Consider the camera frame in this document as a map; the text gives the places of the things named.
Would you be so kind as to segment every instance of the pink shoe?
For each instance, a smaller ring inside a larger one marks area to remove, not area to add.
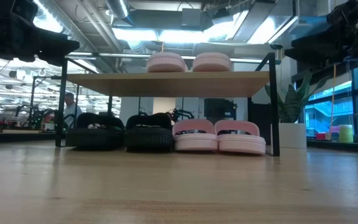
[[[265,139],[259,136],[259,128],[256,124],[248,121],[222,120],[215,124],[215,133],[222,130],[247,131],[248,134],[220,134],[218,144],[220,151],[244,152],[251,154],[265,154]]]
[[[206,133],[179,134],[182,131],[202,130]],[[173,125],[172,133],[177,151],[215,151],[218,149],[214,125],[207,119],[188,119]]]
[[[186,69],[184,59],[175,53],[156,53],[147,61],[147,72],[184,72]]]
[[[230,72],[232,62],[221,53],[202,53],[193,62],[193,72]]]

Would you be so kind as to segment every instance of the glass window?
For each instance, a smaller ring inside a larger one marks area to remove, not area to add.
[[[324,90],[322,92],[316,93],[316,94],[312,95],[309,98],[309,100],[315,100],[315,99],[320,99],[320,98],[323,98],[326,96],[332,96],[333,90],[334,90],[334,88],[330,88],[330,89]],[[345,82],[345,83],[335,87],[335,94],[346,93],[346,92],[350,92],[350,91],[352,91],[352,82],[351,81]]]
[[[329,132],[331,124],[331,101],[307,105],[305,107],[306,135]],[[353,102],[351,97],[335,100],[333,128],[340,124],[353,124]]]

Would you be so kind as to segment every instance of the wooden surface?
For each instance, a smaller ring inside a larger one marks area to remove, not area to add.
[[[130,154],[0,144],[0,223],[358,223],[358,154]]]
[[[0,134],[39,134],[40,130],[11,130],[4,129]]]
[[[68,81],[112,96],[251,97],[268,72],[69,74]]]

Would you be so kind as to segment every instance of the wooden shelf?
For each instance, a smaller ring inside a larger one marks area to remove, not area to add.
[[[111,96],[251,97],[269,72],[68,74],[67,80]]]

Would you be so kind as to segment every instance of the ceiling light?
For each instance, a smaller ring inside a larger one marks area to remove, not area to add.
[[[223,22],[231,22],[233,17],[230,16],[230,12],[226,8],[218,9],[215,15],[212,16],[212,22],[214,24],[220,24]]]
[[[289,29],[292,24],[294,24],[294,22],[296,22],[298,20],[298,16],[295,16],[294,18],[292,18],[282,29],[280,29],[272,38],[270,38],[270,40],[268,40],[268,43],[273,43],[274,40],[276,40],[277,38],[279,38],[281,35],[283,35],[283,33]]]
[[[31,96],[31,93],[18,93],[18,92],[3,92],[0,91],[0,95],[19,95],[19,96]],[[58,93],[34,93],[34,96],[60,96]],[[109,99],[109,96],[104,96],[104,95],[90,95],[94,98],[105,98],[106,100]],[[113,96],[112,97],[113,100],[119,100],[120,98],[117,96]]]
[[[92,56],[92,53],[88,53],[88,52],[72,52],[70,54],[68,54],[68,56]]]
[[[268,17],[248,40],[248,44],[264,44],[274,35],[274,31],[274,20]]]
[[[157,35],[154,30],[112,28],[112,31],[119,40],[157,40]]]
[[[70,56],[70,59],[73,59],[73,60],[96,60],[97,58],[96,57],[84,57],[84,56]]]
[[[23,69],[18,69],[18,70],[16,71],[16,78],[17,78],[18,80],[24,80],[24,78],[25,78],[25,70],[23,70]]]
[[[200,43],[204,42],[204,37],[201,31],[164,30],[159,40],[168,43]]]
[[[231,22],[222,22],[220,24],[213,25],[209,29],[204,30],[204,41],[207,42],[217,40],[225,40],[227,34],[230,33],[234,25],[234,21]]]
[[[248,15],[248,12],[249,12],[248,10],[245,10],[245,11],[242,11],[242,12],[238,12],[233,16],[233,19],[235,21],[234,26],[231,29],[231,31],[227,34],[226,40],[232,39],[234,37],[234,35],[240,29],[241,24],[246,19],[247,15]]]
[[[46,19],[35,17],[33,21],[34,25],[41,29],[49,30],[52,32],[60,33],[63,31],[62,25],[60,25],[60,23],[52,16],[52,14],[48,12],[44,5],[42,5],[39,0],[34,0],[34,2],[36,5],[38,5],[39,10],[41,10],[46,16]]]

